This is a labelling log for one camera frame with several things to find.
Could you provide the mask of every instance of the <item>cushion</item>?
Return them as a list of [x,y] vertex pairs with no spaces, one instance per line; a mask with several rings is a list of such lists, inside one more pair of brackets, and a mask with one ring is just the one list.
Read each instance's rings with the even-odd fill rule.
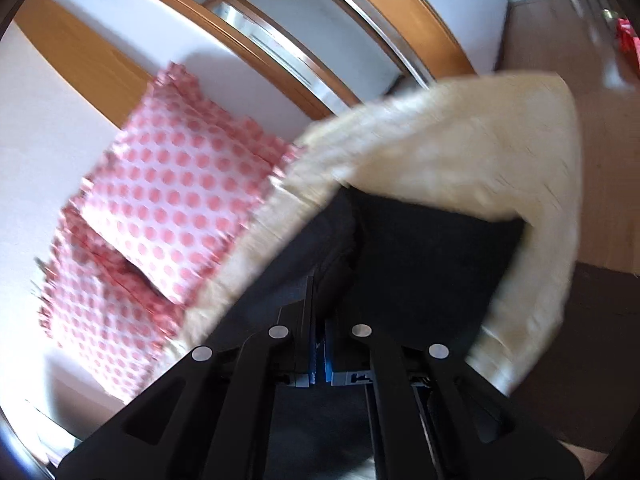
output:
[[131,400],[148,382],[183,310],[162,297],[69,203],[46,268],[40,323],[114,397]]
[[288,146],[233,119],[172,64],[89,178],[86,222],[174,303],[215,272]]

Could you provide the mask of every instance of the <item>wooden panel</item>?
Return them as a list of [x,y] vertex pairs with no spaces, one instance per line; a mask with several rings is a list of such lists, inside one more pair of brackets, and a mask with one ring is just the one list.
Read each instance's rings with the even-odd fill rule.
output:
[[120,127],[150,75],[53,0],[25,0],[15,21],[52,67]]
[[599,14],[596,0],[515,4],[502,68],[557,72],[568,84],[582,125],[578,259],[639,274],[640,80]]
[[337,75],[329,70],[327,65],[320,61],[306,46],[300,43],[296,38],[289,34],[284,28],[282,28],[264,12],[258,9],[258,7],[254,6],[251,2],[248,2],[247,0],[206,0],[202,4],[202,6],[207,9],[211,9],[220,2],[229,4],[231,7],[239,10],[246,17],[250,18],[261,27],[267,28],[267,30],[269,27],[274,28],[296,47],[298,47],[303,54],[305,54],[306,59],[303,59],[305,64],[342,100],[343,103],[347,104],[348,106],[355,106],[357,104],[360,104],[360,100],[356,97],[356,95],[351,90],[349,90],[347,85],[345,85]]
[[409,76],[409,71],[398,55],[393,51],[393,49],[388,46],[385,40],[383,40],[380,35],[367,23],[367,21],[360,16],[347,2],[344,0],[331,0],[336,5],[338,5],[345,13],[347,13],[352,20],[354,20],[362,30],[364,30],[373,41],[375,41],[378,46],[384,51],[384,53],[391,58],[391,60],[396,64],[398,70],[403,74]]
[[231,49],[233,53],[267,78],[312,120],[320,120],[332,115],[322,101],[281,67],[269,54],[210,10],[194,0],[159,1],[191,20]]
[[449,27],[425,0],[369,0],[411,46],[434,78],[474,74]]

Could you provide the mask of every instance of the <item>wooden trim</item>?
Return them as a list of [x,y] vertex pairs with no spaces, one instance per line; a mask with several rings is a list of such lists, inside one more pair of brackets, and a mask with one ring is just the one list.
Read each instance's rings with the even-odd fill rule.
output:
[[312,120],[332,115],[327,106],[269,54],[225,20],[194,0],[159,0],[215,37],[249,66],[267,78]]
[[449,27],[426,0],[368,0],[398,31],[434,78],[475,74]]
[[352,20],[354,20],[360,28],[362,28],[369,37],[375,41],[378,46],[384,51],[384,53],[391,58],[391,60],[396,64],[400,72],[409,75],[409,71],[407,67],[404,65],[402,60],[398,57],[398,54],[394,52],[394,50],[387,44],[385,40],[383,40],[380,35],[367,23],[362,16],[360,16],[347,2],[344,0],[331,0],[334,4],[338,5],[344,12],[346,12]]
[[25,0],[15,22],[50,65],[121,127],[151,76],[53,0]]
[[305,54],[306,59],[303,59],[304,63],[342,100],[342,102],[348,106],[360,104],[360,100],[356,97],[356,94],[354,94],[348,86],[345,85],[340,78],[331,71],[331,69],[329,69],[327,65],[320,61],[305,45],[300,43],[295,37],[289,34],[272,18],[258,9],[258,7],[255,7],[251,2],[247,0],[206,0],[202,6],[206,9],[210,9],[220,2],[229,4],[231,7],[239,10],[261,27],[274,28]]

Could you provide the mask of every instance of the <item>floor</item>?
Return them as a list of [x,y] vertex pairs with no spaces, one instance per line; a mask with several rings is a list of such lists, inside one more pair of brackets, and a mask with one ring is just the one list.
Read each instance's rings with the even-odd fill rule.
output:
[[557,72],[582,125],[582,237],[565,322],[513,397],[590,473],[638,409],[640,78],[595,0],[511,8],[502,70]]

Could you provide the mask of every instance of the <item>wooden floor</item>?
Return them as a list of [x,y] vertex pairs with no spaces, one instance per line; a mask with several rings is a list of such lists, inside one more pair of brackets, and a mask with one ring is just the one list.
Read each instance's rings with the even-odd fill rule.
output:
[[596,2],[585,2],[515,4],[500,67],[557,72],[567,82],[583,132],[578,260],[640,274],[640,79],[614,48]]

